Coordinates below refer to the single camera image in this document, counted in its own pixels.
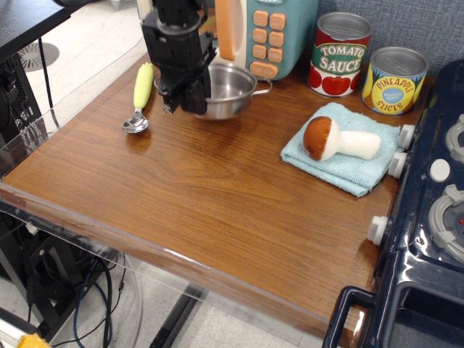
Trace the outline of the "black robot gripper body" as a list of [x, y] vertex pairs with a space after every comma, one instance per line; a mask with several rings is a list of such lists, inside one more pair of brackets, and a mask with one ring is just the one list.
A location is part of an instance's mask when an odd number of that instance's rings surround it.
[[169, 27], [157, 17], [142, 22], [142, 32], [153, 65], [160, 71], [156, 87], [162, 95], [209, 77], [208, 65], [215, 57], [211, 31], [201, 34], [197, 26]]

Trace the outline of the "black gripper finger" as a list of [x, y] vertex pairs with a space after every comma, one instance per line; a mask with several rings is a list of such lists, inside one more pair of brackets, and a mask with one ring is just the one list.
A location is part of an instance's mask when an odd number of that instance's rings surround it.
[[176, 86], [162, 97], [163, 109], [170, 114], [178, 107], [197, 115], [203, 115], [207, 111], [207, 87], [201, 81]]
[[211, 80], [208, 65], [199, 67], [199, 98], [206, 99], [211, 97]]

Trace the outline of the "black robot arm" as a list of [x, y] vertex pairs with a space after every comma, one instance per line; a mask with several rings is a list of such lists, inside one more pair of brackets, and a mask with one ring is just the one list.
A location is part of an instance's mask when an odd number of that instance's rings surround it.
[[205, 1], [153, 1], [141, 21], [152, 64], [160, 71], [155, 83], [166, 112], [178, 107], [197, 115], [207, 112], [211, 97], [209, 65], [216, 52], [213, 33], [199, 28], [209, 17]]

